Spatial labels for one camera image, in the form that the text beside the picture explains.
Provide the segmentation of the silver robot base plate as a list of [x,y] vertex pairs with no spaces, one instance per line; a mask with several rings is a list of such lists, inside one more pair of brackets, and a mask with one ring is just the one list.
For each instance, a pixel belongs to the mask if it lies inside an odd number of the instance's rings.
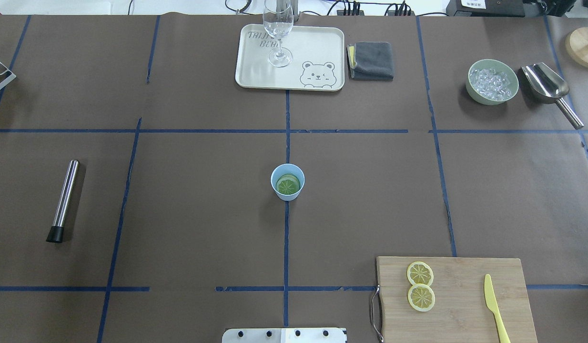
[[223,343],[346,343],[346,329],[338,327],[231,328]]

